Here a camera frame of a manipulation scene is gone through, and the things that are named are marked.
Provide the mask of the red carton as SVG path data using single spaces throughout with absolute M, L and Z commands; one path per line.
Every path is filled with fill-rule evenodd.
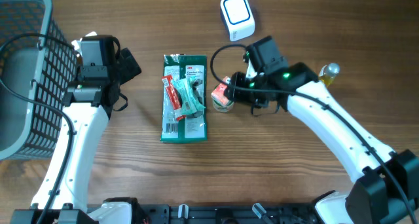
M 234 102 L 229 100 L 225 95 L 225 90 L 227 86 L 223 83 L 219 83 L 211 92 L 211 98 L 213 100 L 213 107 L 216 111 L 221 113 L 226 113 L 230 111 L 233 106 Z

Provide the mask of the yellow oil glass bottle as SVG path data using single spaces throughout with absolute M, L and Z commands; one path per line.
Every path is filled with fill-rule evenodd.
M 336 63 L 330 63 L 322 67 L 319 73 L 321 80 L 326 87 L 330 86 L 337 75 L 340 73 L 340 66 Z

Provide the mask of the green packaged goods bag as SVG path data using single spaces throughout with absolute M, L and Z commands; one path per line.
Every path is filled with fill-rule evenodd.
M 207 140 L 206 63 L 205 55 L 163 57 L 162 142 Z

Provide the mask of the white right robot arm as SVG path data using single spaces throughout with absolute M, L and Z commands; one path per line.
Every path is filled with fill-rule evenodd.
M 225 96 L 256 108 L 276 101 L 329 148 L 353 183 L 348 193 L 321 197 L 323 223 L 418 222 L 418 157 L 395 152 L 362 127 L 305 64 L 249 66 L 227 81 Z

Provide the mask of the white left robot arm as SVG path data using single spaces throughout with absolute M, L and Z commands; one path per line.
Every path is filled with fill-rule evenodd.
M 136 198 L 108 198 L 88 211 L 87 192 L 99 140 L 120 86 L 141 73 L 128 48 L 114 63 L 84 62 L 63 98 L 63 123 L 46 177 L 28 209 L 17 209 L 11 223 L 137 223 L 144 217 Z

